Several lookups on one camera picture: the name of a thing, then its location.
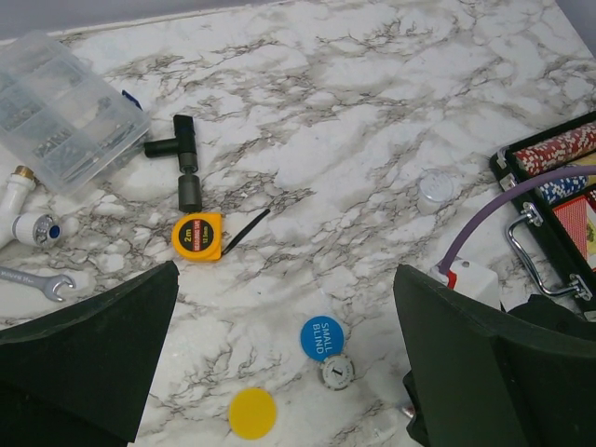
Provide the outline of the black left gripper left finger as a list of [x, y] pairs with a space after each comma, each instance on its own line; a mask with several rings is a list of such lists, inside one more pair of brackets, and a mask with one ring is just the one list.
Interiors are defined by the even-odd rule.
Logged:
[[4, 446], [128, 446], [136, 440], [176, 304], [166, 262], [1, 332]]

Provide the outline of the red playing card deck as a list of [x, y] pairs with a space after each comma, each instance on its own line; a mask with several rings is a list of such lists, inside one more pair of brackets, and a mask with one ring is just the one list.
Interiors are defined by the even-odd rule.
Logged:
[[554, 214], [589, 269], [595, 271], [595, 189], [589, 189], [555, 207]]

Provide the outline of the white poker chip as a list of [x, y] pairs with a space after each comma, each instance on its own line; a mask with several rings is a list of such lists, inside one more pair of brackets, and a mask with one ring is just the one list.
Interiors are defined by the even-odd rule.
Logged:
[[345, 389], [355, 380], [353, 361], [345, 354], [329, 356], [320, 365], [320, 377], [331, 390]]

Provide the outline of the clear dealer button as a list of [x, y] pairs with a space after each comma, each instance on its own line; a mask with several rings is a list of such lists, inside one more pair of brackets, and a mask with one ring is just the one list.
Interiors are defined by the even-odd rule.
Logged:
[[454, 196], [453, 178], [439, 169], [423, 172], [418, 181], [417, 208], [423, 215], [434, 214]]

